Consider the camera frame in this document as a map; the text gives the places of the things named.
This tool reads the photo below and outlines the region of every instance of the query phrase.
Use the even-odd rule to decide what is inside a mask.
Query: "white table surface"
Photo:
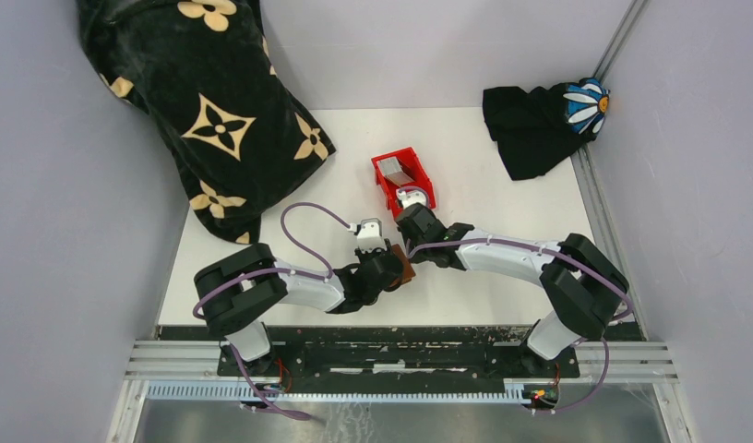
[[[563,240],[570,232],[592,238],[580,190],[569,160],[544,177],[509,179],[483,123],[480,108],[315,111],[339,150],[305,184],[262,218],[260,241],[285,261],[311,269],[320,263],[281,232],[281,211],[296,201],[325,205],[349,222],[378,217],[394,243],[400,235],[375,185],[370,159],[412,146],[434,183],[437,217],[446,225],[467,222],[491,233],[525,239]],[[298,208],[288,215],[298,240],[335,268],[356,261],[355,241],[328,215]],[[196,325],[192,306],[195,273],[240,250],[210,235],[190,211],[160,325]],[[417,276],[394,293],[347,315],[304,306],[273,306],[262,320],[283,326],[452,326],[531,324],[551,309],[544,291],[525,281],[482,272],[414,265]]]

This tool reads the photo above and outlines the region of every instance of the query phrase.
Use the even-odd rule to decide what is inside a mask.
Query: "metal frame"
[[[513,345],[511,342],[495,346]],[[599,379],[604,366],[601,343],[583,343],[576,348],[579,378],[562,378],[562,384],[591,384]],[[252,392],[240,377],[220,377],[216,373],[221,357],[217,341],[137,341],[126,368],[116,414],[108,432],[109,443],[132,443],[145,400],[219,400],[252,401]],[[257,383],[278,382],[277,377],[253,377]],[[518,393],[524,385],[551,383],[543,378],[505,378],[504,394],[436,394],[436,395],[333,395],[294,394],[277,401],[371,401],[434,403],[522,403]],[[610,343],[610,370],[606,384],[652,384],[665,426],[672,443],[688,443],[689,433],[681,413],[676,389],[678,377],[667,350],[661,342],[614,341]]]

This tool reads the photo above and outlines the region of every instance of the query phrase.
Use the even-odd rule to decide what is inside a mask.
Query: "white wall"
[[[590,76],[629,0],[269,0],[279,77],[313,109],[479,106]]]
[[[104,441],[188,208],[77,28],[72,1],[0,4],[0,443]]]
[[[702,441],[753,442],[753,0],[651,2],[592,145]]]

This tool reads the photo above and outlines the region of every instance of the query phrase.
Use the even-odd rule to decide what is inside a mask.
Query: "black fabric with flower pattern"
[[[276,76],[259,1],[77,3],[86,56],[153,120],[200,221],[224,240],[257,241],[260,214],[336,151]]]

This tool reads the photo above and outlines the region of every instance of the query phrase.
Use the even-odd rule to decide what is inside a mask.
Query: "red box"
[[[396,191],[398,191],[400,187],[395,186],[392,182],[386,179],[379,171],[379,166],[377,166],[377,162],[390,157],[396,157],[404,172],[414,179],[413,182],[406,184],[406,186],[421,187],[428,193],[428,196],[431,199],[431,201],[428,202],[428,207],[430,209],[435,208],[436,197],[434,196],[434,186],[431,184],[428,175],[425,174],[423,165],[420,164],[420,159],[417,158],[417,154],[415,154],[414,150],[409,147],[371,159],[371,164],[374,165],[376,184],[382,186],[382,191],[385,193],[385,205],[393,212],[393,217],[398,216],[401,212],[401,206],[399,205],[398,197],[396,197]]]

